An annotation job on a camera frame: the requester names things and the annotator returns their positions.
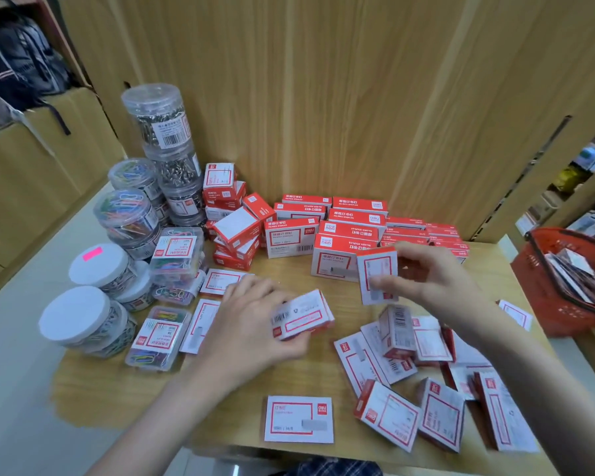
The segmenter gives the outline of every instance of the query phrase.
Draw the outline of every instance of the jar lid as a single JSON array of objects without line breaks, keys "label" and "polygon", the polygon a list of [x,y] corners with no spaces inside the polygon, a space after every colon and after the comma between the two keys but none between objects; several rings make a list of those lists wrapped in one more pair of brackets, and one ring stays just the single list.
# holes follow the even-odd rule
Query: jar lid
[{"label": "jar lid", "polygon": [[161,115],[182,106],[181,91],[165,83],[128,88],[121,94],[121,101],[132,115]]},{"label": "jar lid", "polygon": [[79,286],[51,301],[37,323],[40,334],[59,344],[77,343],[108,317],[110,299],[98,288]]},{"label": "jar lid", "polygon": [[127,159],[116,163],[108,171],[114,188],[138,188],[156,180],[154,162],[150,159]]},{"label": "jar lid", "polygon": [[189,139],[182,145],[172,148],[159,148],[144,144],[143,152],[150,160],[156,160],[157,162],[169,162],[171,160],[185,159],[187,157],[192,158],[196,155],[192,139]]},{"label": "jar lid", "polygon": [[178,215],[171,213],[170,220],[179,227],[196,227],[207,222],[205,210],[201,209],[196,215]]},{"label": "jar lid", "polygon": [[125,188],[104,195],[93,207],[93,213],[103,227],[121,227],[144,217],[151,208],[144,192]]},{"label": "jar lid", "polygon": [[203,190],[203,179],[198,177],[196,180],[184,187],[169,188],[168,186],[164,185],[161,190],[166,197],[184,197],[185,195],[192,195]]},{"label": "jar lid", "polygon": [[74,284],[100,288],[123,273],[128,258],[128,253],[117,244],[98,244],[75,257],[68,277]]},{"label": "jar lid", "polygon": [[148,263],[143,262],[142,260],[136,263],[137,278],[130,287],[118,296],[115,296],[115,301],[120,303],[131,302],[150,290],[152,283],[150,281],[150,271],[148,267]]}]

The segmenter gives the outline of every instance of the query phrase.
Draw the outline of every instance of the white lid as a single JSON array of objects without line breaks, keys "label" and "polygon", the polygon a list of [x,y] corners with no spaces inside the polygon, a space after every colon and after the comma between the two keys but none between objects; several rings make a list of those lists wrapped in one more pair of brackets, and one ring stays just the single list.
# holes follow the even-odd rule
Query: white lid
[{"label": "white lid", "polygon": [[98,244],[78,255],[68,277],[80,286],[102,287],[118,278],[128,265],[127,252],[117,244]]},{"label": "white lid", "polygon": [[79,286],[58,295],[37,323],[42,336],[59,344],[79,342],[108,317],[110,299],[98,288]]},{"label": "white lid", "polygon": [[131,302],[148,292],[152,285],[148,267],[149,265],[147,262],[142,260],[136,262],[137,278],[130,287],[118,296],[115,296],[115,301],[120,303]]}]

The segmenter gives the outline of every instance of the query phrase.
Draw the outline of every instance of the person's left hand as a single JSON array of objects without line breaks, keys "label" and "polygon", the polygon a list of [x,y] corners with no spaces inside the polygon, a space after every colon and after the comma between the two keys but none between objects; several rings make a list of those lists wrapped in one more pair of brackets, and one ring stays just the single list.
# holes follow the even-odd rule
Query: person's left hand
[{"label": "person's left hand", "polygon": [[306,354],[310,333],[290,341],[271,334],[271,318],[280,304],[295,296],[270,279],[246,275],[225,290],[214,322],[198,351],[195,366],[208,364],[227,371],[234,387],[266,368]]}]

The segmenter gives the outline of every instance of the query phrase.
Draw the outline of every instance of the pink sticker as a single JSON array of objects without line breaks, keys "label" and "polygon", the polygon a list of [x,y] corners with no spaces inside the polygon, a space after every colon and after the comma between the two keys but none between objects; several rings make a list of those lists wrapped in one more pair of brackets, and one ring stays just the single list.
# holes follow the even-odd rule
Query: pink sticker
[{"label": "pink sticker", "polygon": [[103,252],[103,248],[101,246],[100,247],[97,247],[97,248],[93,249],[92,251],[87,252],[86,254],[84,254],[82,256],[82,259],[84,259],[85,262],[88,262],[90,259],[92,259],[95,256],[98,256],[102,252]]}]

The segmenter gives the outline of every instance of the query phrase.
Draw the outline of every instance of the red logo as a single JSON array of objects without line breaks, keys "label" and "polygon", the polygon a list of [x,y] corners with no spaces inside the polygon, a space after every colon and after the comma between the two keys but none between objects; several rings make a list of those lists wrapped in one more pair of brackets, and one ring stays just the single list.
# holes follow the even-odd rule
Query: red logo
[{"label": "red logo", "polygon": [[369,409],[366,413],[366,419],[375,424],[377,422],[377,411]]}]

